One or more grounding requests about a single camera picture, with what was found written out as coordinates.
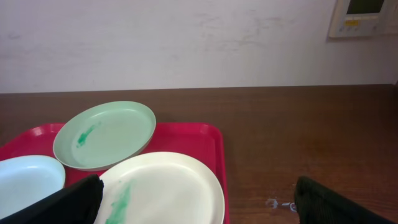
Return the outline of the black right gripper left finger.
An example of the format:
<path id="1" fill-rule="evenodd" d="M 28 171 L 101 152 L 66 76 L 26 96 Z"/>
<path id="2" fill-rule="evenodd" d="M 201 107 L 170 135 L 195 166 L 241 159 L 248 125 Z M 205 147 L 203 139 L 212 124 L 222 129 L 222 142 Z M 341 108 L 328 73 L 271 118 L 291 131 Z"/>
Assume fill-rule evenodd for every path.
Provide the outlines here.
<path id="1" fill-rule="evenodd" d="M 104 183 L 89 175 L 74 184 L 1 219 L 2 224 L 93 224 L 103 198 Z"/>

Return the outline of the light blue plate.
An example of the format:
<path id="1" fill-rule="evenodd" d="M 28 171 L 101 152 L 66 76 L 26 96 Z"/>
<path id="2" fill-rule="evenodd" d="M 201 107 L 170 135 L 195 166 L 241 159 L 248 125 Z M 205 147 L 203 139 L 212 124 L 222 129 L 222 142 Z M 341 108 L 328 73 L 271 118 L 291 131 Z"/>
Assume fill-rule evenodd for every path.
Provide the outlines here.
<path id="1" fill-rule="evenodd" d="M 49 156 L 20 156 L 1 161 L 1 218 L 61 190 L 65 169 Z"/>

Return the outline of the white plate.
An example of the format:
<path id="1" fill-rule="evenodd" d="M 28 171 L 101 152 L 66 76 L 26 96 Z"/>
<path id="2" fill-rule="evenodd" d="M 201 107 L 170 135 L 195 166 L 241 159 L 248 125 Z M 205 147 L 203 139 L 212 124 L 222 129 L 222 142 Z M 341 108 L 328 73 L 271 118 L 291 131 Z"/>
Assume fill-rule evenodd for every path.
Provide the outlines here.
<path id="1" fill-rule="evenodd" d="M 130 158 L 101 175 L 103 198 L 96 223 L 222 224 L 224 193 L 199 160 L 176 152 Z"/>

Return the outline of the green plate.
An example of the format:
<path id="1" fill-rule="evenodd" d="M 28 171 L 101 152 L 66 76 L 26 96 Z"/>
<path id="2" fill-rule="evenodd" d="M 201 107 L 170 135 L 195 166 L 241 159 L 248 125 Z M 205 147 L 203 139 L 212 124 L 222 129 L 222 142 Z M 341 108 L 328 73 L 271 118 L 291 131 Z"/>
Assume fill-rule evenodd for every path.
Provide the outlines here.
<path id="1" fill-rule="evenodd" d="M 140 154 L 155 131 L 156 117 L 146 105 L 114 101 L 87 109 L 60 129 L 53 154 L 82 171 L 106 170 Z"/>

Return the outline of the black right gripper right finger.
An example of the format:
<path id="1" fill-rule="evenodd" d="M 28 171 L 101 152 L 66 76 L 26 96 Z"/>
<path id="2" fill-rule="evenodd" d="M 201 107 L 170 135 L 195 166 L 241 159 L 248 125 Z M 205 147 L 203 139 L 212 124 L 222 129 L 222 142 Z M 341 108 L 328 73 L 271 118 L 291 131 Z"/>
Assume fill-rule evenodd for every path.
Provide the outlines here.
<path id="1" fill-rule="evenodd" d="M 394 224 L 306 176 L 298 178 L 294 203 L 300 224 Z"/>

